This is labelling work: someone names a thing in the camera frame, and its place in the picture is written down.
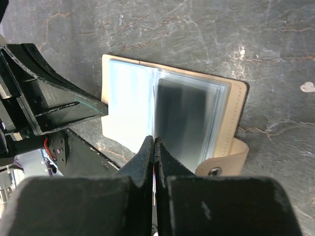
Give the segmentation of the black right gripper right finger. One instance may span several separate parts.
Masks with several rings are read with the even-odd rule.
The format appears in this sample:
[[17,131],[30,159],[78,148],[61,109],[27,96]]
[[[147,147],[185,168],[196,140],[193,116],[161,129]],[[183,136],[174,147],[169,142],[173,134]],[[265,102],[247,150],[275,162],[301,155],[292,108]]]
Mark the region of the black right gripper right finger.
[[155,140],[161,236],[300,236],[283,187],[270,177],[198,177]]

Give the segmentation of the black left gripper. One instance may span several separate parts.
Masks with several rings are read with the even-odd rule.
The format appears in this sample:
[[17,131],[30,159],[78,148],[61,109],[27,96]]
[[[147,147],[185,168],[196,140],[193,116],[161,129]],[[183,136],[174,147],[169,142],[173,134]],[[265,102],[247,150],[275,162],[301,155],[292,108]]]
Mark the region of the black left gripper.
[[58,167],[70,154],[66,128],[108,115],[108,105],[58,74],[32,43],[0,47],[0,167],[42,148]]

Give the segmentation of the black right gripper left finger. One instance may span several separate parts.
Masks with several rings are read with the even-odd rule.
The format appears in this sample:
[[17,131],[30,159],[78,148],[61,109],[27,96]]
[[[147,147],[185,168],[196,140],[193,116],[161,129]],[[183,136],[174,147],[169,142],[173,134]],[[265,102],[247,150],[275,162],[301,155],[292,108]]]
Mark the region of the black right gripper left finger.
[[154,140],[110,177],[31,177],[11,195],[3,236],[149,236]]

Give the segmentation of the beige leather card holder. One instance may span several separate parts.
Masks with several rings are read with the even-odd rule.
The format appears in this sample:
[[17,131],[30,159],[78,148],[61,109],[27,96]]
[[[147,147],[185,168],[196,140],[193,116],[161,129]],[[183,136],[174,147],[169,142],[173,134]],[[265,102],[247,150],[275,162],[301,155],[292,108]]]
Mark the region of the beige leather card holder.
[[240,174],[249,147],[235,137],[248,92],[245,82],[127,59],[102,57],[102,133],[132,152],[161,138],[198,176]]

